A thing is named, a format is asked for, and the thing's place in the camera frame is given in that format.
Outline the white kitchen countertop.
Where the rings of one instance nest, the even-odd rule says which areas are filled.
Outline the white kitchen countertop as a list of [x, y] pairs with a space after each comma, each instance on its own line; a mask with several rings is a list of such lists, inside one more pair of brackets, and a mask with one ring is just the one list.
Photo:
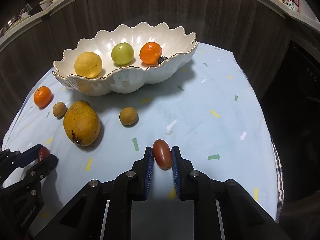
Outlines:
[[[29, 16], [23, 19], [23, 21], [16, 26], [10, 28], [2, 37], [1, 37], [1, 50], [8, 46], [14, 39], [19, 37], [22, 33], [32, 28], [33, 26], [42, 22], [42, 18], [49, 14], [54, 14], [63, 7], [69, 5], [70, 3], [76, 0], [58, 0], [57, 2], [50, 5], [44, 11], [36, 13], [34, 16]], [[301, 13], [295, 12], [289, 9], [285, 4], [281, 3], [279, 0], [256, 0], [261, 4], [267, 6], [269, 9], [276, 12], [281, 17], [289, 16], [294, 20], [306, 25], [311, 28], [316, 33], [319, 33], [319, 23], [315, 20], [312, 20], [308, 16], [305, 16]]]

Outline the white scalloped ceramic bowl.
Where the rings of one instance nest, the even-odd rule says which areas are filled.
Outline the white scalloped ceramic bowl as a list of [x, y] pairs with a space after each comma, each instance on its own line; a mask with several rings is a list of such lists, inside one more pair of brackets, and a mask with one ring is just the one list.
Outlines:
[[53, 75], [65, 87], [86, 95], [128, 94], [173, 76], [191, 60], [198, 44], [196, 34], [186, 34], [182, 26], [122, 24], [65, 50], [62, 60], [53, 63]]

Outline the yellow lemon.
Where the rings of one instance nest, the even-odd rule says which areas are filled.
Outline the yellow lemon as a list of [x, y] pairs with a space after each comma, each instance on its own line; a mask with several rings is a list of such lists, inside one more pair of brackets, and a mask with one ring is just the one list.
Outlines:
[[97, 77], [103, 67], [101, 57], [94, 52], [84, 52], [80, 54], [75, 63], [74, 70], [77, 75], [93, 79]]

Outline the red grape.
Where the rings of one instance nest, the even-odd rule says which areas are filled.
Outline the red grape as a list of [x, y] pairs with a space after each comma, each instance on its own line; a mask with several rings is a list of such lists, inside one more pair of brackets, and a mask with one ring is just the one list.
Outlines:
[[46, 159], [48, 156], [50, 155], [50, 150], [48, 150], [48, 148], [42, 146], [39, 151], [38, 151], [38, 162], [43, 161], [44, 159]]
[[157, 165], [162, 170], [168, 170], [172, 167], [172, 155], [169, 145], [162, 139], [153, 143], [153, 156]]

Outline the plaid cloth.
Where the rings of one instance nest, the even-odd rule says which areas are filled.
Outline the plaid cloth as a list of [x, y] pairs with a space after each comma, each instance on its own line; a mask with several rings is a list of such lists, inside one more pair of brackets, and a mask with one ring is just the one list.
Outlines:
[[283, 167], [281, 165], [280, 157], [274, 142], [272, 141], [273, 155], [276, 165], [277, 174], [277, 190], [278, 190], [278, 206], [282, 207], [284, 204], [284, 180], [283, 180]]

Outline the yellow mango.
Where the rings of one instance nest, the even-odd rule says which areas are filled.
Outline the yellow mango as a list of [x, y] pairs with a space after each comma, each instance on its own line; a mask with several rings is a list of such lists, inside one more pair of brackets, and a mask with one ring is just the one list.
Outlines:
[[69, 107], [63, 119], [63, 127], [71, 142], [78, 146], [89, 146], [98, 138], [101, 123], [91, 105], [81, 100]]

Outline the green round fruit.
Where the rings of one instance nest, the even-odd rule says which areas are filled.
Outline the green round fruit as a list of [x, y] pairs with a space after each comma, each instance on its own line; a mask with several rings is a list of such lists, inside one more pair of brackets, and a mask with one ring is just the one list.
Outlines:
[[135, 51], [133, 47], [126, 42], [115, 45], [111, 51], [113, 62], [120, 66], [129, 64], [133, 60], [134, 56]]

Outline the light blue patterned tablecloth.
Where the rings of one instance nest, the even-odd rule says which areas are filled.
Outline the light blue patterned tablecloth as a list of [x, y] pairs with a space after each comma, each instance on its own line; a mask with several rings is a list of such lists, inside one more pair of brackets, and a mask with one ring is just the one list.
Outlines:
[[[234, 55], [199, 44], [193, 58], [168, 80], [131, 94], [92, 97], [63, 87], [47, 72], [36, 86], [52, 91], [53, 103], [87, 101], [99, 115], [96, 142], [78, 147], [66, 136], [52, 106], [39, 109], [29, 93], [7, 131], [3, 146], [25, 151], [46, 146], [59, 159], [43, 181], [45, 205], [30, 227], [36, 235], [92, 179], [109, 181], [127, 171], [145, 148], [163, 139], [210, 178], [235, 179], [268, 212], [277, 214], [278, 190], [272, 141], [254, 90]], [[125, 107], [138, 119], [124, 126]]]

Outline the large orange tangerine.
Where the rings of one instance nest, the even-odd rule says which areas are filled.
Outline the large orange tangerine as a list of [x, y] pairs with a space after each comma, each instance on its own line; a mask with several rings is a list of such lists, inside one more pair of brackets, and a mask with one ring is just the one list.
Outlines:
[[35, 90], [34, 93], [34, 103], [39, 108], [44, 108], [50, 103], [52, 99], [52, 91], [46, 87], [42, 86]]

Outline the brown longan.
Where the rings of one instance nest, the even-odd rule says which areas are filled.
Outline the brown longan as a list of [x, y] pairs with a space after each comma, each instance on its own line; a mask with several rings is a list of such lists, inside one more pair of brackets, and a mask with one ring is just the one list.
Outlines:
[[137, 110], [133, 107], [125, 107], [120, 111], [119, 119], [124, 126], [131, 126], [138, 119]]
[[61, 118], [67, 112], [67, 107], [64, 102], [58, 102], [53, 106], [53, 115], [56, 118]]

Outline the small orange tangerine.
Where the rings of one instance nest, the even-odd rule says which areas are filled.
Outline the small orange tangerine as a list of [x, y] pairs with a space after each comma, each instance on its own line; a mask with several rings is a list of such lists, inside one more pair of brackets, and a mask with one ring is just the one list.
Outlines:
[[156, 42], [148, 42], [142, 46], [139, 57], [144, 64], [153, 65], [162, 55], [162, 48]]

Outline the oil bottle white label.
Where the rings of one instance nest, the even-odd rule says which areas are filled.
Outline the oil bottle white label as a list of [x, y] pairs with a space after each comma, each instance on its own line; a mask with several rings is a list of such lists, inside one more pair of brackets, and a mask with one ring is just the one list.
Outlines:
[[295, 2], [295, 0], [282, 0], [282, 3], [284, 3], [290, 10], [299, 12], [299, 4]]

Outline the dark blueberry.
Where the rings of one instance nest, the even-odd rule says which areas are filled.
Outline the dark blueberry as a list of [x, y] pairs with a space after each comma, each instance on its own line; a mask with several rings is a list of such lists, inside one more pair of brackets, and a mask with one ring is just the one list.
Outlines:
[[158, 59], [158, 61], [157, 61], [157, 63], [158, 64], [161, 64], [162, 62], [164, 62], [165, 60], [167, 60], [168, 58], [166, 57], [166, 56], [161, 56], [159, 59]]

